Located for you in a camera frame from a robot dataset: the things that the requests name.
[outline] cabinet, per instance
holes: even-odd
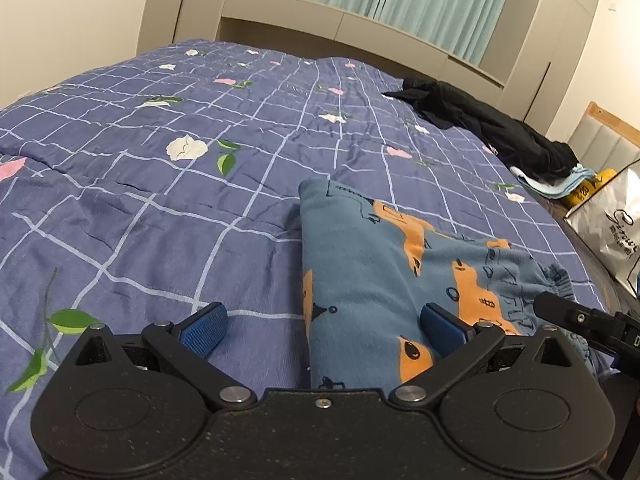
[[[540,0],[498,101],[506,114],[546,134],[587,41],[598,0]]]

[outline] blue bedspread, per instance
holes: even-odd
[[[230,325],[213,364],[258,394],[307,386],[298,184],[310,176],[557,260],[598,306],[548,213],[472,134],[381,95],[398,85],[355,60],[199,40],[0,112],[3,478],[43,470],[34,402],[94,319],[130,333],[218,300]]]

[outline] headboard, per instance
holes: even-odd
[[[620,171],[640,158],[640,131],[593,101],[568,143],[580,163],[595,171]]]

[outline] yellow bag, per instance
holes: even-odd
[[[587,200],[593,193],[599,190],[602,186],[604,186],[609,180],[617,175],[616,170],[612,170],[611,168],[607,170],[602,170],[599,174],[594,176],[593,178],[585,178],[580,186],[575,188],[571,193],[567,196],[563,196],[560,199],[562,205],[564,205],[567,209],[571,209],[574,206],[577,206],[579,203]]]

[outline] metal screw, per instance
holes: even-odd
[[[220,399],[231,404],[245,402],[251,397],[251,390],[244,386],[227,386],[220,390]]]
[[[333,403],[330,399],[316,399],[316,406],[318,408],[330,408]]]
[[[396,397],[404,402],[420,402],[427,396],[420,386],[409,384],[408,386],[400,386],[396,389]]]

